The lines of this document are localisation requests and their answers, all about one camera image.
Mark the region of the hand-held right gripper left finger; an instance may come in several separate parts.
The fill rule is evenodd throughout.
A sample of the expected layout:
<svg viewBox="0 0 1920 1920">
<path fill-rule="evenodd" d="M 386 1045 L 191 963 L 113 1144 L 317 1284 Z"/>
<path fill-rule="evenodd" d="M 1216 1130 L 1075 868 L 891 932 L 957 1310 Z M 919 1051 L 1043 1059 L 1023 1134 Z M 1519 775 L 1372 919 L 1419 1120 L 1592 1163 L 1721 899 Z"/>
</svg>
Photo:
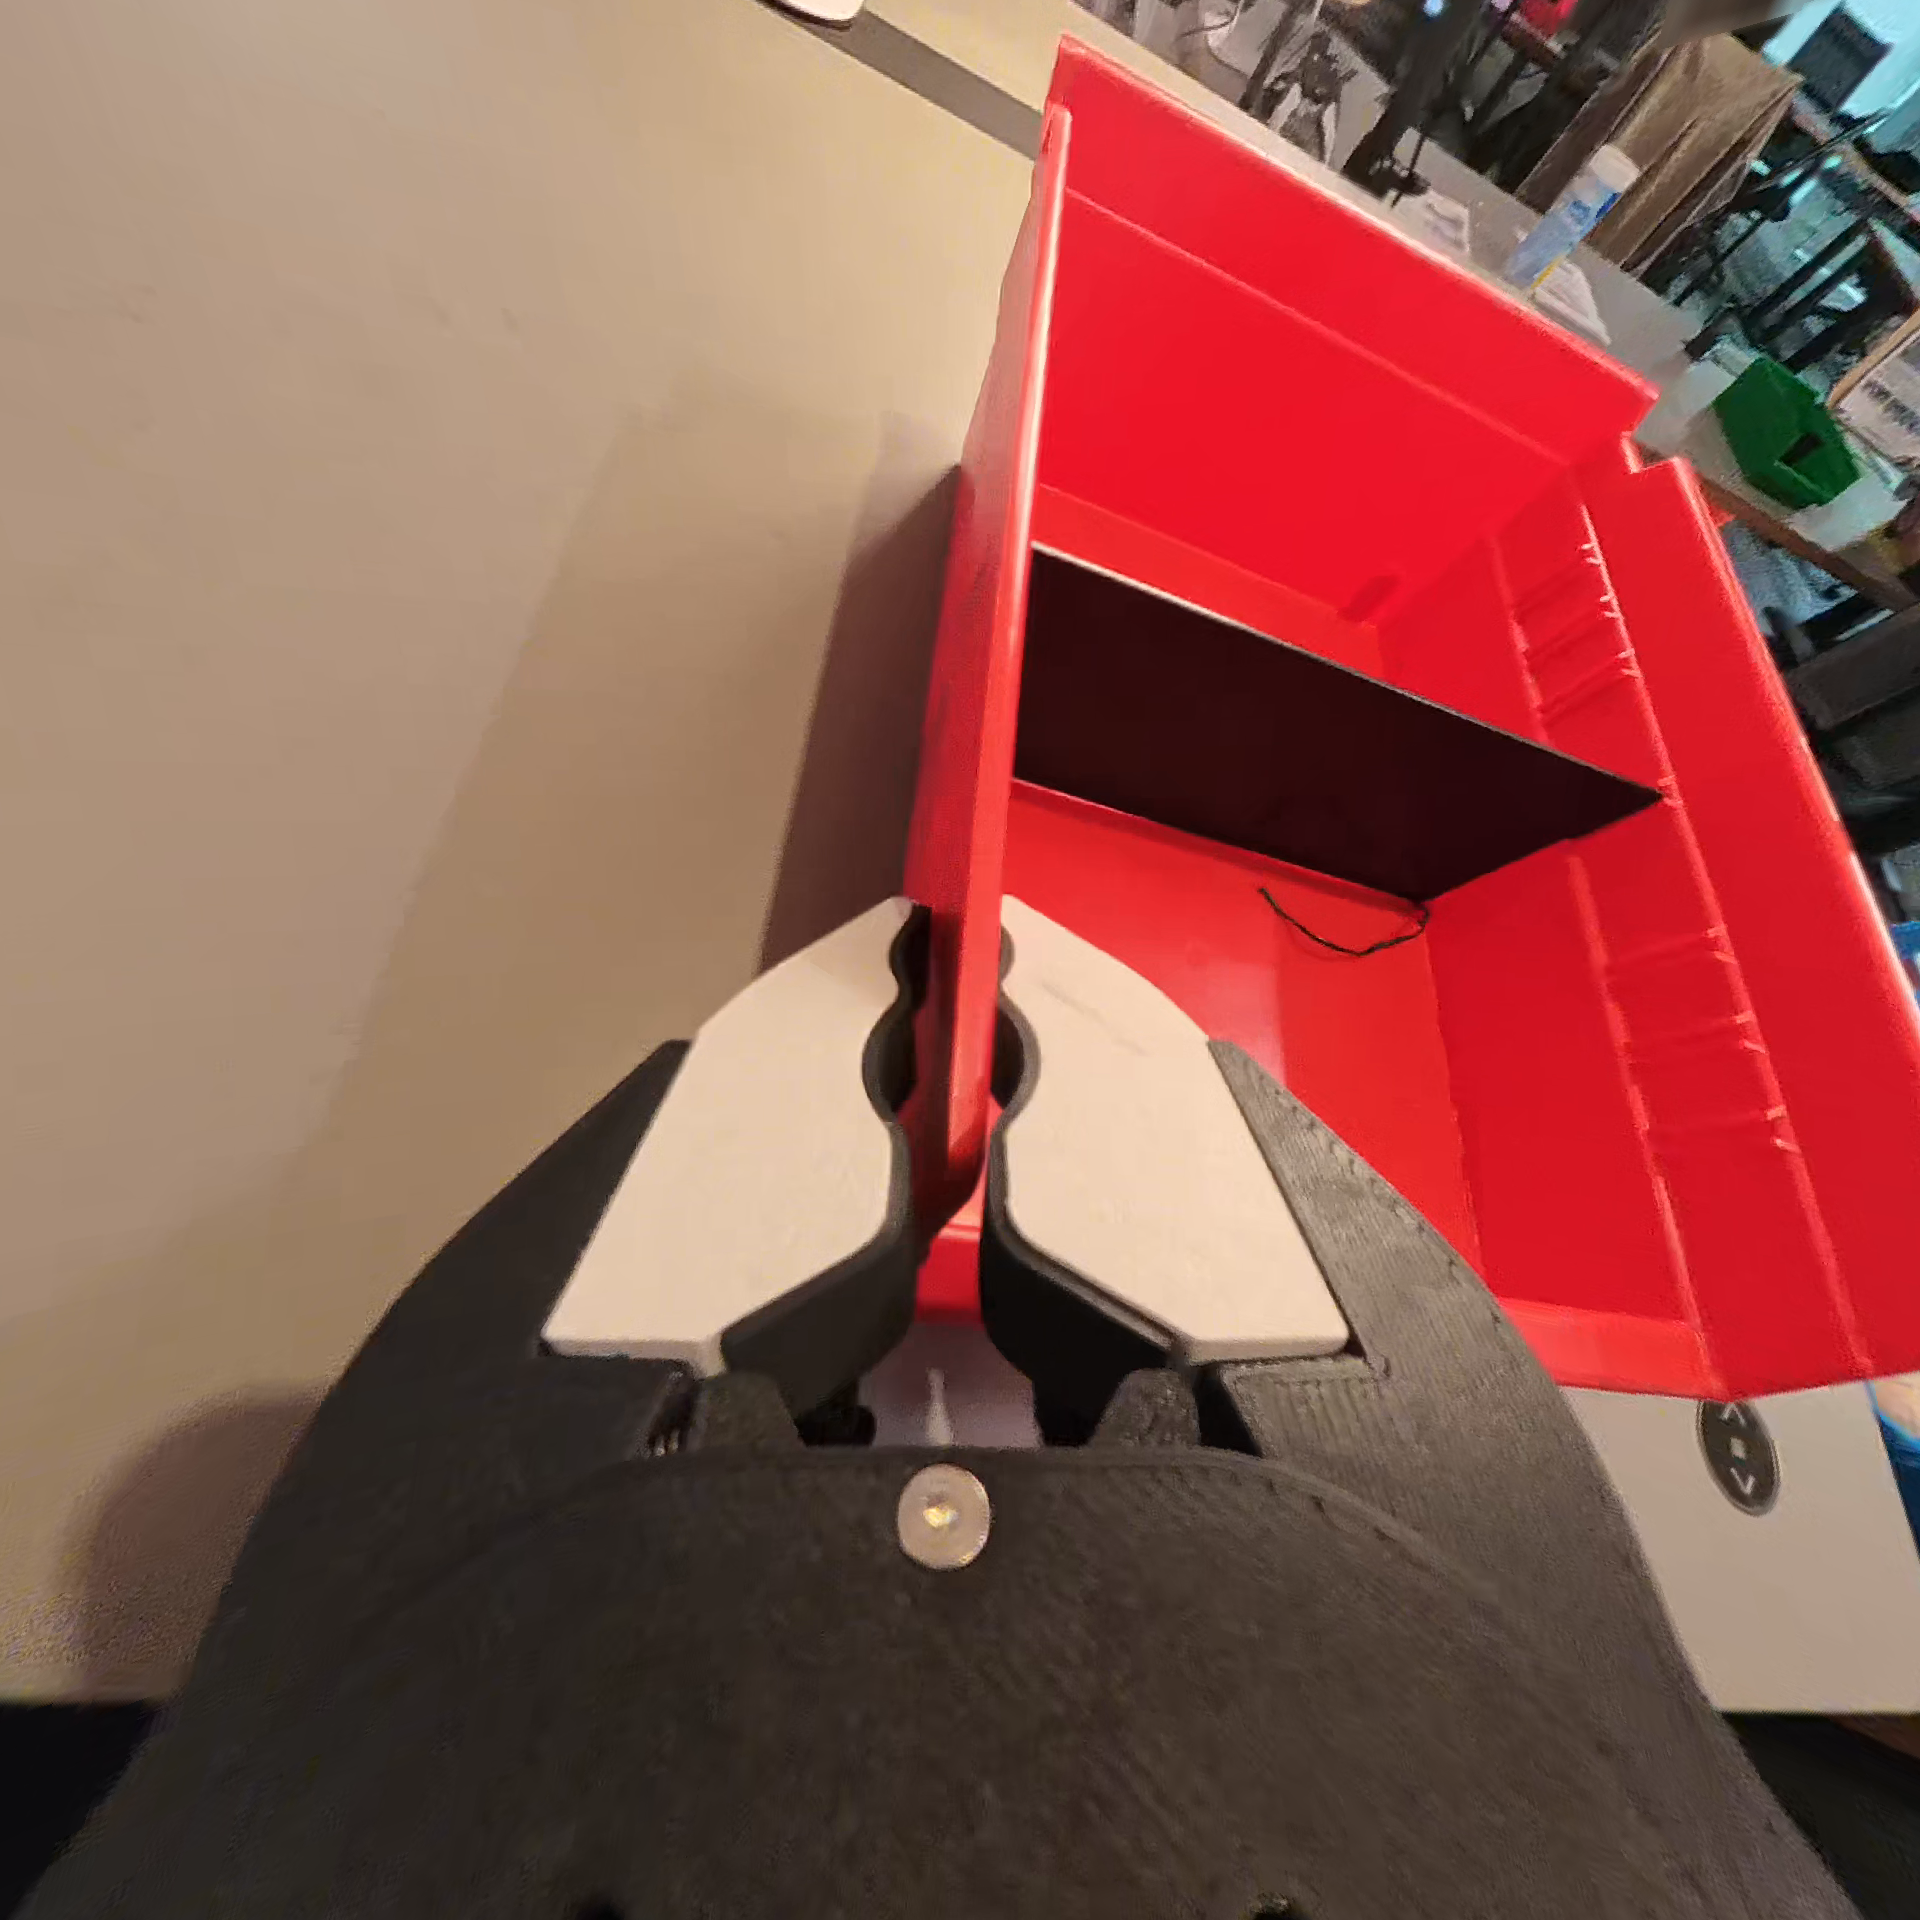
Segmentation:
<svg viewBox="0 0 1920 1920">
<path fill-rule="evenodd" d="M 909 901 L 880 901 L 697 1028 L 544 1320 L 551 1354 L 752 1373 L 813 1410 L 899 1344 L 919 932 Z"/>
</svg>

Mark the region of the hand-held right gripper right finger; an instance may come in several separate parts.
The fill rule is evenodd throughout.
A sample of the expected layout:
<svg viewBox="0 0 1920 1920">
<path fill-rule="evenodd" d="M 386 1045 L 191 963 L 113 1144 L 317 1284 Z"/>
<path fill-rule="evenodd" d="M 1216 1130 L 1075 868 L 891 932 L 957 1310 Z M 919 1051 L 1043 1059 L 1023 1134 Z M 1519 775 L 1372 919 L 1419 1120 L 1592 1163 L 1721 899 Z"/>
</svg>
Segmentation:
<svg viewBox="0 0 1920 1920">
<path fill-rule="evenodd" d="M 1349 1362 L 1349 1315 L 1209 1032 L 1017 895 L 992 1094 L 978 1302 L 1040 1416 L 1097 1420 L 1140 1371 Z"/>
</svg>

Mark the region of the red storage bin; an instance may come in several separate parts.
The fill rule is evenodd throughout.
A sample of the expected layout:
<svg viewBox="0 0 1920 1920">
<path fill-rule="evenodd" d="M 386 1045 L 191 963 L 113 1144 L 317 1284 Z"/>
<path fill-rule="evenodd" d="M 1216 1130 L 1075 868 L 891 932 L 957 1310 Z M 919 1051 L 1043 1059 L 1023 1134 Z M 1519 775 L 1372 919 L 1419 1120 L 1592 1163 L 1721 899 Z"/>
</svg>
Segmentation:
<svg viewBox="0 0 1920 1920">
<path fill-rule="evenodd" d="M 1065 42 L 967 432 L 908 855 L 919 1148 L 983 1173 L 1002 901 L 1157 982 L 1563 1384 L 1915 1370 L 1915 997 L 1643 378 Z M 1659 791 L 1431 902 L 1016 775 L 1039 543 Z"/>
</svg>

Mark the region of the white plastic bottle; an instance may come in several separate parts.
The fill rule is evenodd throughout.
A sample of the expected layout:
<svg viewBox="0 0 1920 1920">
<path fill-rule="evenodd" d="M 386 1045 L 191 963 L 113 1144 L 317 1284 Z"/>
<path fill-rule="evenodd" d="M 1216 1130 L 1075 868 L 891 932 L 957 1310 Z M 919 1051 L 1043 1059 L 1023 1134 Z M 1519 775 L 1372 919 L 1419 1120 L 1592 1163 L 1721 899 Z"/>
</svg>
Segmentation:
<svg viewBox="0 0 1920 1920">
<path fill-rule="evenodd" d="M 1529 293 L 1540 286 L 1632 189 L 1641 168 L 1615 144 L 1597 144 L 1559 188 L 1547 211 L 1519 239 L 1503 279 Z"/>
</svg>

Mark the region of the green storage bin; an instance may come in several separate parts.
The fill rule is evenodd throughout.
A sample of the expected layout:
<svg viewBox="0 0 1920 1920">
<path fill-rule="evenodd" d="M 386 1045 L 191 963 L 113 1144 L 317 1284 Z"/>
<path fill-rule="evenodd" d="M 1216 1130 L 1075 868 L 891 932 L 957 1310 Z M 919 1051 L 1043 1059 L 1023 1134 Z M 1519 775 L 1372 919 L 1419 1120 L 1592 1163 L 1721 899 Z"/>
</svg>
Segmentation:
<svg viewBox="0 0 1920 1920">
<path fill-rule="evenodd" d="M 1825 398 L 1772 356 L 1745 365 L 1712 414 L 1747 485 L 1789 511 L 1825 509 L 1861 478 Z"/>
</svg>

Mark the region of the black bin divider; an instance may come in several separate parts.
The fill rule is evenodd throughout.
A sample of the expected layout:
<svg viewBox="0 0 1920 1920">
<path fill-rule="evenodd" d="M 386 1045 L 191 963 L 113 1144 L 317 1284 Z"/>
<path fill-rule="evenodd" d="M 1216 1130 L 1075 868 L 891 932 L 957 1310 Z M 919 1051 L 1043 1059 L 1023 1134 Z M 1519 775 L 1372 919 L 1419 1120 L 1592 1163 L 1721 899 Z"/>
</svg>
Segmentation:
<svg viewBox="0 0 1920 1920">
<path fill-rule="evenodd" d="M 1659 791 L 1039 543 L 1016 778 L 1431 902 Z"/>
</svg>

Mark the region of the black desk control panel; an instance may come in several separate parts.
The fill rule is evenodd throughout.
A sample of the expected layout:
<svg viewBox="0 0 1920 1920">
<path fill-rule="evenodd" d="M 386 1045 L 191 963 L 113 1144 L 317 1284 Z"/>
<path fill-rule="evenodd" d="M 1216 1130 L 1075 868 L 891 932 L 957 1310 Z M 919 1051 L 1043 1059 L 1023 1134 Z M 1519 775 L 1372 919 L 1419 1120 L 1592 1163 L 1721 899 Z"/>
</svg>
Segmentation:
<svg viewBox="0 0 1920 1920">
<path fill-rule="evenodd" d="M 1756 1402 L 1699 1402 L 1697 1444 L 1712 1486 L 1736 1510 L 1765 1518 L 1777 1506 L 1780 1455 Z"/>
</svg>

